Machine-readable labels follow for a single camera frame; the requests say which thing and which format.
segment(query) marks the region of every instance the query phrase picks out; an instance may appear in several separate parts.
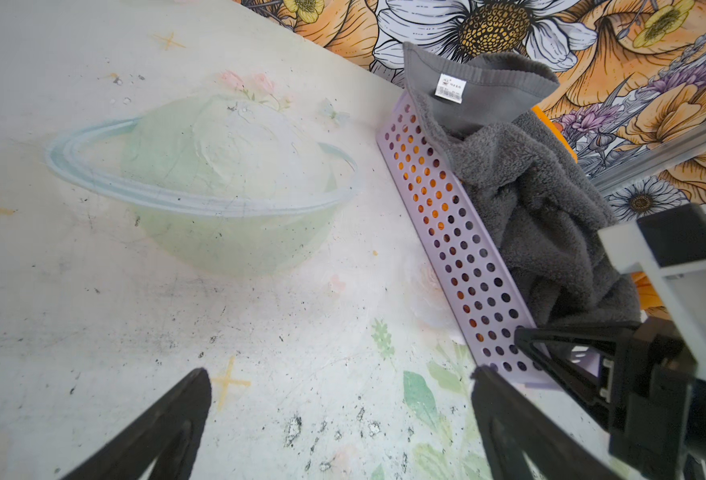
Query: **towel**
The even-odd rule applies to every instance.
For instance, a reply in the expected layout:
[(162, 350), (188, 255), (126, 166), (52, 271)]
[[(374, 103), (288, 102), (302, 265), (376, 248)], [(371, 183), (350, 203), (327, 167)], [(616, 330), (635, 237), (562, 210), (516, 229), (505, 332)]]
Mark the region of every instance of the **towel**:
[[(459, 64), (405, 43), (404, 56), (425, 136), (463, 182), (535, 323), (638, 321), (636, 288), (598, 237), (615, 217), (531, 110), (555, 74), (515, 53)], [(435, 96), (441, 74), (467, 82), (461, 104)]]

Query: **purple plastic basket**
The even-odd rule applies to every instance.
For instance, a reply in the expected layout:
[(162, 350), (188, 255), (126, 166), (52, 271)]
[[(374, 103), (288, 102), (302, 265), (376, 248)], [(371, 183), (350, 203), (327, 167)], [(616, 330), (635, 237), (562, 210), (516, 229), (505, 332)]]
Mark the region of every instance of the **purple plastic basket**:
[(531, 313), (465, 189), (422, 134), (412, 105), (405, 91), (377, 145), (476, 364), (511, 382), (554, 388), (513, 344), (517, 328), (535, 327)]

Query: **pink flower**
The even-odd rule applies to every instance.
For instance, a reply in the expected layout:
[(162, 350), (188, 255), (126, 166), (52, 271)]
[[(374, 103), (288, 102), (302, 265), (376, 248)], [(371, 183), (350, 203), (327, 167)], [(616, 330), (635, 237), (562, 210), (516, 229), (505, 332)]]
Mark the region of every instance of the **pink flower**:
[(264, 73), (256, 74), (254, 81), (257, 84), (257, 88), (264, 91), (266, 94), (272, 94), (275, 90), (275, 83), (271, 82)]
[(226, 70), (219, 74), (220, 80), (225, 82), (226, 85), (228, 85), (230, 88), (233, 88), (234, 90), (241, 90), (244, 87), (244, 81), (239, 77), (237, 74)]

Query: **barcode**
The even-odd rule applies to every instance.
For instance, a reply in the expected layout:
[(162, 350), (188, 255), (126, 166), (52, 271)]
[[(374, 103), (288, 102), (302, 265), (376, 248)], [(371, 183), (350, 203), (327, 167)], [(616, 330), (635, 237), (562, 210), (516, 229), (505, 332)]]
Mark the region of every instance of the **barcode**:
[(447, 100), (462, 102), (462, 95), (460, 95), (456, 91), (452, 91), (448, 88), (442, 87), (441, 85), (438, 85), (438, 87), (436, 87), (436, 96), (444, 97)]

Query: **daisy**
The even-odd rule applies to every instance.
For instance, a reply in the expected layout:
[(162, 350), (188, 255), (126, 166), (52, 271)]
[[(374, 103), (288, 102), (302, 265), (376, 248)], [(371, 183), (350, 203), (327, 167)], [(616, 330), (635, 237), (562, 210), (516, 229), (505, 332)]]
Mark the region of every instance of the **daisy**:
[(655, 175), (621, 188), (605, 200), (621, 222), (656, 214), (687, 202), (684, 192)]
[(386, 0), (377, 15), (386, 39), (375, 57), (389, 68), (404, 68), (401, 44), (467, 62), (482, 53), (526, 52), (554, 72), (578, 62), (572, 51), (596, 42), (596, 32), (581, 23), (554, 17), (578, 0)]

